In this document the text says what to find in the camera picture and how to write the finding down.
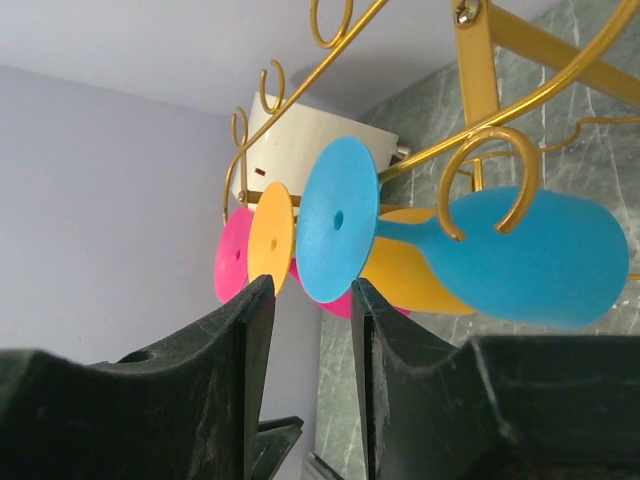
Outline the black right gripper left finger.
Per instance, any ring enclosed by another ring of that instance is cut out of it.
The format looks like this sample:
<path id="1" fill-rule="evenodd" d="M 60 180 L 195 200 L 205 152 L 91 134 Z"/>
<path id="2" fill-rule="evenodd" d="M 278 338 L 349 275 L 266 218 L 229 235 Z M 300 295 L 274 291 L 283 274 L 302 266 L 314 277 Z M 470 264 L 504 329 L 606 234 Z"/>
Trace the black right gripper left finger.
<path id="1" fill-rule="evenodd" d="M 262 276 L 115 363 L 1 354 L 5 479 L 246 479 L 275 313 Z"/>

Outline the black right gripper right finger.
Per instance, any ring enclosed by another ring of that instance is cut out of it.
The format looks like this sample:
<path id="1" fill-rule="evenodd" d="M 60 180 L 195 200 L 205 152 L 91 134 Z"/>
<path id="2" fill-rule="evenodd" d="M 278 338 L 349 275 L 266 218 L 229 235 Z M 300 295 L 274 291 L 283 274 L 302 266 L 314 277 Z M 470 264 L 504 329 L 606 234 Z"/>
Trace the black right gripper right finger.
<path id="1" fill-rule="evenodd" d="M 352 285 L 370 479 L 635 479 L 635 336 L 475 336 L 454 346 Z"/>

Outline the blue wine glass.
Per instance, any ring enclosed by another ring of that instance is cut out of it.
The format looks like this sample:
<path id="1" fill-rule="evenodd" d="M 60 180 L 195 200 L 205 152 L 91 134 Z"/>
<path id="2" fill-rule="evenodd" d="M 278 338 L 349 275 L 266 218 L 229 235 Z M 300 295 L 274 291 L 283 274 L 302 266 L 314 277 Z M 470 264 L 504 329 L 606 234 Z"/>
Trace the blue wine glass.
<path id="1" fill-rule="evenodd" d="M 518 189 L 501 186 L 455 200 L 459 231 L 422 209 L 380 211 L 373 157 L 342 137 L 316 160 L 299 207 L 296 262 L 301 283 L 320 303 L 364 278 L 387 301 L 410 311 L 581 328 L 604 316 L 630 270 L 625 234 L 601 205 L 538 190 L 509 233 L 499 217 Z"/>

